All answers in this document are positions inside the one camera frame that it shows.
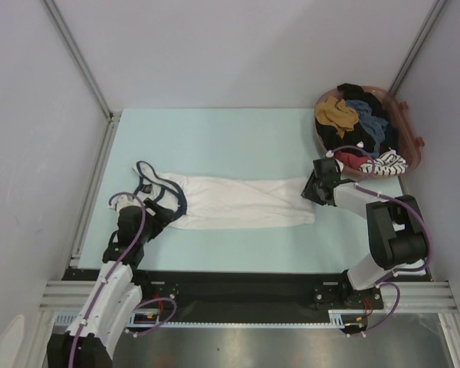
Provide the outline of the white graphic tank top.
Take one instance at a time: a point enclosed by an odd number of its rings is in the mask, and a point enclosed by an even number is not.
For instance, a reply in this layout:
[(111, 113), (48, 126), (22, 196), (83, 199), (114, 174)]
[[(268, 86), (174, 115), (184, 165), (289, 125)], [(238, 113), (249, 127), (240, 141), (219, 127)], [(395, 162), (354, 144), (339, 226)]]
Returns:
[(315, 221), (313, 205), (301, 197), (307, 179), (242, 180), (157, 173), (146, 161), (133, 170), (136, 194), (174, 211), (170, 222), (183, 230), (286, 228)]

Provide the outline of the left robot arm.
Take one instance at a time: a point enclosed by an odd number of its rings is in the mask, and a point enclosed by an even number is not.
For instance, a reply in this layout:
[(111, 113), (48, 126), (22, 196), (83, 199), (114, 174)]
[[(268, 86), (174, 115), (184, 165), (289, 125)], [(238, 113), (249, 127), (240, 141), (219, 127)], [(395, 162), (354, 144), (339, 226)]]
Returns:
[(62, 334), (51, 335), (46, 351), (50, 367), (111, 367), (121, 335), (132, 313), (142, 307), (168, 304), (168, 316), (149, 327), (155, 330), (176, 314), (172, 297), (154, 294), (149, 281), (135, 276), (144, 245), (174, 219), (173, 210), (151, 199), (120, 192), (109, 204), (117, 212), (117, 230), (103, 254), (103, 265), (80, 313)]

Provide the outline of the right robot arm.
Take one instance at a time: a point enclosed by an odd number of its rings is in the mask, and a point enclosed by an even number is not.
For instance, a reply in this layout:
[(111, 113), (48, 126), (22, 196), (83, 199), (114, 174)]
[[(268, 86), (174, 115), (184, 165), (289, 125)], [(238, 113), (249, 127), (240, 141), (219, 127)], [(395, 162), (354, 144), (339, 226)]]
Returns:
[(391, 197), (344, 179), (333, 157), (314, 160), (301, 196), (366, 220), (369, 252), (342, 274), (338, 297), (344, 306), (357, 307), (367, 289), (399, 272), (420, 272), (429, 266), (431, 238), (413, 196)]

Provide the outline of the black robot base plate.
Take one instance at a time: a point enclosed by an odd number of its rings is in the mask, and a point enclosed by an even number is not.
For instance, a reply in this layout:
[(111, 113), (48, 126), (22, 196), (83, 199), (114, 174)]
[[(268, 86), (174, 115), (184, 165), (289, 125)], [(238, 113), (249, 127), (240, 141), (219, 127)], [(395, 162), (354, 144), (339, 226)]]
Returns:
[[(341, 274), (265, 274), (184, 271), (135, 271), (135, 276), (151, 283), (151, 294), (172, 297), (177, 311), (190, 313), (271, 314), (306, 310), (346, 310), (371, 312), (386, 307), (386, 297), (374, 287), (346, 292)], [(149, 306), (160, 314), (169, 305)]]

